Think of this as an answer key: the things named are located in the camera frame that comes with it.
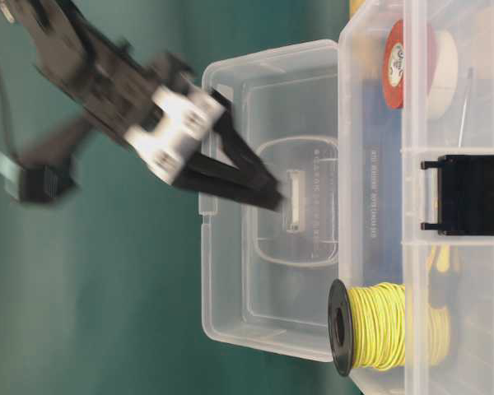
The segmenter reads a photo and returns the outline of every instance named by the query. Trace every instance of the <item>green table surface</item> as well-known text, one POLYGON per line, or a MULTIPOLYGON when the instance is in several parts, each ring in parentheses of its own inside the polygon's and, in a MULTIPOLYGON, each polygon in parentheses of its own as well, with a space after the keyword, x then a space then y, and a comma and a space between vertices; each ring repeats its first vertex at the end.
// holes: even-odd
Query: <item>green table surface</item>
MULTIPOLYGON (((216 60, 338 40, 348 14, 347 0, 77 5, 111 39, 128 39, 138 61, 168 49, 199 75, 216 60)), ((19 145, 77 112, 34 61, 26 32, 0 14, 19 145)), ((0 395, 357 393, 332 364, 205 336, 195 194, 167 188, 101 135, 78 173, 82 189, 53 210, 19 207, 0 179, 0 395)))

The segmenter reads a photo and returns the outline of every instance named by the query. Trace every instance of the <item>printed label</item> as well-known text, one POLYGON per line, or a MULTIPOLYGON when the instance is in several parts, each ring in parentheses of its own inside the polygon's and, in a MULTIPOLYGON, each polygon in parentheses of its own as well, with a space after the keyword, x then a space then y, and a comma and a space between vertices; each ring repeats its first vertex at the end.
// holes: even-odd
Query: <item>printed label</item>
POLYGON ((401 43, 397 43, 389 55, 389 84, 395 88, 403 79, 404 75, 404 48, 401 43))

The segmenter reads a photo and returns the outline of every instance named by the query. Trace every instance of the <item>clear plastic box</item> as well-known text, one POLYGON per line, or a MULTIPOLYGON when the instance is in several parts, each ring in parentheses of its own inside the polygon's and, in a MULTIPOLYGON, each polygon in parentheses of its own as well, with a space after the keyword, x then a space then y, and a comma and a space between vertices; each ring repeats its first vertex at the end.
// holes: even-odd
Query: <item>clear plastic box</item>
POLYGON ((421 230, 436 218, 436 173, 421 162, 494 154, 494 1, 369 0, 339 44, 339 276, 348 286, 391 281, 407 290, 405 367, 351 377, 366 395, 494 394, 494 237, 421 230), (402 111, 385 106, 380 82, 385 41, 401 18, 402 111), (428 26, 450 32, 459 55, 454 98, 439 119, 427 115, 428 26), (433 366, 428 311, 436 299, 450 312, 451 339, 445 362, 433 366))
MULTIPOLYGON (((338 47, 325 40, 208 67, 235 126, 280 179, 279 212, 200 197, 203 328, 212 339, 331 361, 338 262, 338 47)), ((226 161, 219 141, 203 147, 226 161)))

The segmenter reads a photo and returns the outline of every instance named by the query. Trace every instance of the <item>roll of tape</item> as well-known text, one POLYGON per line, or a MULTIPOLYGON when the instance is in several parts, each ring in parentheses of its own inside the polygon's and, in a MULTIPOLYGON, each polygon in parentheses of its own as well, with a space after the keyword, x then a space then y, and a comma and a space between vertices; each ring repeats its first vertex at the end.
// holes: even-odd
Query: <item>roll of tape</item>
POLYGON ((400 20, 389 32, 382 63, 384 98, 391 109, 403 107, 404 68, 403 20, 400 20))
MULTIPOLYGON (((450 107, 458 83, 458 50, 452 35, 427 29, 428 118, 438 119, 450 107)), ((403 20, 395 23, 386 40, 382 84, 384 99, 391 109, 403 107, 405 78, 403 20)))
POLYGON ((459 56, 454 37, 449 31, 436 32, 436 72, 428 94, 428 118, 441 118, 452 104, 458 85, 459 56))

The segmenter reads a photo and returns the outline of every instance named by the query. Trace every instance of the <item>black plastic clip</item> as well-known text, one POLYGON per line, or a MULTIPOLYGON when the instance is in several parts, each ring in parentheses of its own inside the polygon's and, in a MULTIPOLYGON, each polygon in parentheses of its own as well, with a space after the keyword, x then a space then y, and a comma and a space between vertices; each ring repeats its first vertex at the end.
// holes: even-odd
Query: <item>black plastic clip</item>
POLYGON ((447 155, 422 162, 437 169, 438 221, 423 230, 447 236, 494 236, 494 156, 447 155))

